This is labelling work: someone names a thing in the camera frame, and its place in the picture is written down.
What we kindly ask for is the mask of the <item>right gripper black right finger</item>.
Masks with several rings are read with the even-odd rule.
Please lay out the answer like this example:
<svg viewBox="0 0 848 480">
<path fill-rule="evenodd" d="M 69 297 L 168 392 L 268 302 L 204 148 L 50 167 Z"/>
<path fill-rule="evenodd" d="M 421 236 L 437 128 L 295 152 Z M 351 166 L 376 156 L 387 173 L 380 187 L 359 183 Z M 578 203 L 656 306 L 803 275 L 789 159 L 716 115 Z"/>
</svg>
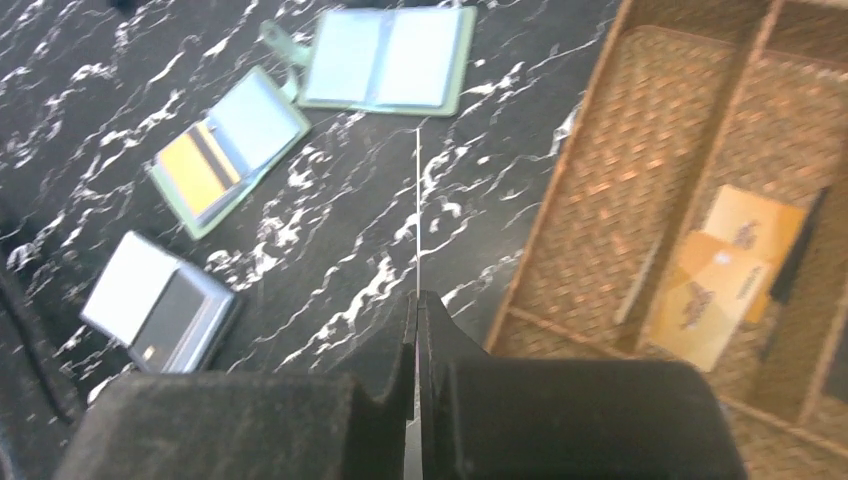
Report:
<svg viewBox="0 0 848 480">
<path fill-rule="evenodd" d="M 418 298 L 427 479 L 744 479 L 720 403 L 674 361 L 503 358 Z"/>
</svg>

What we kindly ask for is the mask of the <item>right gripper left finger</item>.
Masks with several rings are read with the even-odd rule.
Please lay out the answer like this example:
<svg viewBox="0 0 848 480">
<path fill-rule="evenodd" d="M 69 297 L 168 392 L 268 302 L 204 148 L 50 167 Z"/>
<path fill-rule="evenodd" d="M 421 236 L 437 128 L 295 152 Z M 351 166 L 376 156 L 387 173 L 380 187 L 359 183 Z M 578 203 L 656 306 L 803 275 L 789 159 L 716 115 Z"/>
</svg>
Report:
<svg viewBox="0 0 848 480">
<path fill-rule="evenodd" d="M 126 375 L 84 416 L 59 479 L 399 479 L 417 297 L 329 370 Z"/>
</svg>

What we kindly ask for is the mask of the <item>black VIP card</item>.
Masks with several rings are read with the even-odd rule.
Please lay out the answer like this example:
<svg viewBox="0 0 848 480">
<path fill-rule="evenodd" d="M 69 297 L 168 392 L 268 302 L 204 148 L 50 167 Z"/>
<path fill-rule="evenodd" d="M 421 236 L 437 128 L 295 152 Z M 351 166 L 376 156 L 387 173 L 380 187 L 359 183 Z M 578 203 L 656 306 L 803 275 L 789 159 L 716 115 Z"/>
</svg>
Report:
<svg viewBox="0 0 848 480">
<path fill-rule="evenodd" d="M 187 373 L 198 368 L 206 295 L 192 278 L 175 273 L 154 304 L 129 353 L 144 372 Z"/>
</svg>

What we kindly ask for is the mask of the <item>black card holder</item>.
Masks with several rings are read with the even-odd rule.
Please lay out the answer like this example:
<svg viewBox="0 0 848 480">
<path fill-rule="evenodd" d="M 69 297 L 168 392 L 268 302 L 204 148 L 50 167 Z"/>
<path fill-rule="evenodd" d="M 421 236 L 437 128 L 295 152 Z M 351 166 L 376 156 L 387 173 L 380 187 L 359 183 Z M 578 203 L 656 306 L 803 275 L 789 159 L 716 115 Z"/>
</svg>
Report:
<svg viewBox="0 0 848 480">
<path fill-rule="evenodd" d="M 128 231 L 80 318 L 140 370 L 181 374 L 208 368 L 240 307 L 236 292 L 209 273 Z"/>
</svg>

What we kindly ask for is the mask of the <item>green card holder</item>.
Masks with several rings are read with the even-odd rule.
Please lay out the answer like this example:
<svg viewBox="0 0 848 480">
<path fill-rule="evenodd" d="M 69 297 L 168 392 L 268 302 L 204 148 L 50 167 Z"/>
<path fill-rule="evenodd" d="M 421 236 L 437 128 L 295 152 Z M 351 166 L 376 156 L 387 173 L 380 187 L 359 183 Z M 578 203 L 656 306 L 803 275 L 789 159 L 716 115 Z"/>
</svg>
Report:
<svg viewBox="0 0 848 480">
<path fill-rule="evenodd" d="M 310 45 L 271 20 L 260 38 L 286 65 L 301 108 L 451 117 L 459 109 L 477 9 L 422 6 L 323 12 Z"/>
<path fill-rule="evenodd" d="M 254 67 L 155 154 L 148 175 L 189 237 L 200 240 L 310 129 L 286 91 Z"/>
</svg>

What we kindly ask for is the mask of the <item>grey card edge-on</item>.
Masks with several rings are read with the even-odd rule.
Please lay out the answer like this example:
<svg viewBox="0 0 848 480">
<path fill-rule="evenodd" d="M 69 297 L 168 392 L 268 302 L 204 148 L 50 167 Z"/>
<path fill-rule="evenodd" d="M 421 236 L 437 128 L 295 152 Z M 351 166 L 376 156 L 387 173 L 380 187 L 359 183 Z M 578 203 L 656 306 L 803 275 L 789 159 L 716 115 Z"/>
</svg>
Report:
<svg viewBox="0 0 848 480">
<path fill-rule="evenodd" d="M 421 298 L 421 127 L 415 130 L 415 293 Z"/>
</svg>

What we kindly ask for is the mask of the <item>orange card in tray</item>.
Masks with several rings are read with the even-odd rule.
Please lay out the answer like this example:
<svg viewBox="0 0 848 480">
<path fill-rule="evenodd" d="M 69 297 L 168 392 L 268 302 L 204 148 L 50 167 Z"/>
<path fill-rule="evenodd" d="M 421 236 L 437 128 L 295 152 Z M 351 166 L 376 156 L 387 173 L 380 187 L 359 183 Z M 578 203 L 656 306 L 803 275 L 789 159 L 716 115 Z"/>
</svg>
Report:
<svg viewBox="0 0 848 480">
<path fill-rule="evenodd" d="M 794 245 L 806 216 L 804 209 L 723 185 L 701 230 L 779 266 Z"/>
<path fill-rule="evenodd" d="M 648 342 L 711 371 L 771 270 L 746 250 L 701 231 L 688 234 L 660 291 Z"/>
</svg>

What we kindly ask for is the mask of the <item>wicker divided tray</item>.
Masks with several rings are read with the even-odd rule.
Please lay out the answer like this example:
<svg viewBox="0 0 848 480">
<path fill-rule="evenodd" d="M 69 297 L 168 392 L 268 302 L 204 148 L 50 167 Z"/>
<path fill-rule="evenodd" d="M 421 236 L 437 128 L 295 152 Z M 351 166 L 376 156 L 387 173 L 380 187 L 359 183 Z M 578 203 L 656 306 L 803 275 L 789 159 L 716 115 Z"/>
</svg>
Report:
<svg viewBox="0 0 848 480">
<path fill-rule="evenodd" d="M 847 5 L 624 1 L 485 349 L 693 363 L 743 251 L 704 376 L 751 478 L 843 479 Z"/>
</svg>

